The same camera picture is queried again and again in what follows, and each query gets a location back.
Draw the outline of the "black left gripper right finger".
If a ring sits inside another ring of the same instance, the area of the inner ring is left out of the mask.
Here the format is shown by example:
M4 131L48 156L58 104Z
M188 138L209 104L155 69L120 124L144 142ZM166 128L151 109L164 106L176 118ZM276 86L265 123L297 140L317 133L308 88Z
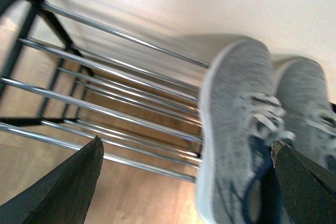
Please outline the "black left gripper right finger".
M335 223L335 174L281 140L271 157L288 215L295 223Z

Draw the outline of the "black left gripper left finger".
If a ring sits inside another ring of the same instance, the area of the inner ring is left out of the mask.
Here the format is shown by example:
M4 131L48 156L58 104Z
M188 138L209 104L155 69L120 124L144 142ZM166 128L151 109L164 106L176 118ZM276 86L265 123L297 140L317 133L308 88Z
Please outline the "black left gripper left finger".
M1 223L84 223L103 162L101 138L1 205Z

